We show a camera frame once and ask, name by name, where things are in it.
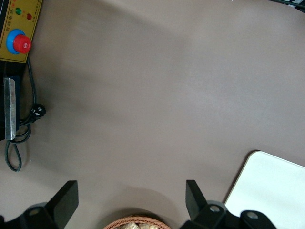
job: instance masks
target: basket rim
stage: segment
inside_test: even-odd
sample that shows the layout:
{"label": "basket rim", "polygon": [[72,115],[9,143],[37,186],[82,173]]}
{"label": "basket rim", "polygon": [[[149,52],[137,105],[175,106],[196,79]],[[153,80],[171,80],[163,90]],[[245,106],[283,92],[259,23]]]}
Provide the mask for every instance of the basket rim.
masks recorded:
{"label": "basket rim", "polygon": [[108,224],[106,227],[104,227],[104,229],[115,229],[116,227],[122,226],[127,223],[147,223],[150,225],[157,226],[159,229],[171,229],[165,223],[162,223],[157,219],[153,219],[147,216],[126,216]]}

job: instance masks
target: white board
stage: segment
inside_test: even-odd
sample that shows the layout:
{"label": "white board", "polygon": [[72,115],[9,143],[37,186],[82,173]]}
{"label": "white board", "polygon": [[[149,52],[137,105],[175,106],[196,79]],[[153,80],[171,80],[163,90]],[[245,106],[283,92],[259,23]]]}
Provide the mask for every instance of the white board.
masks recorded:
{"label": "white board", "polygon": [[260,211],[278,229],[305,229],[305,167],[256,151],[225,205],[236,216],[244,210]]}

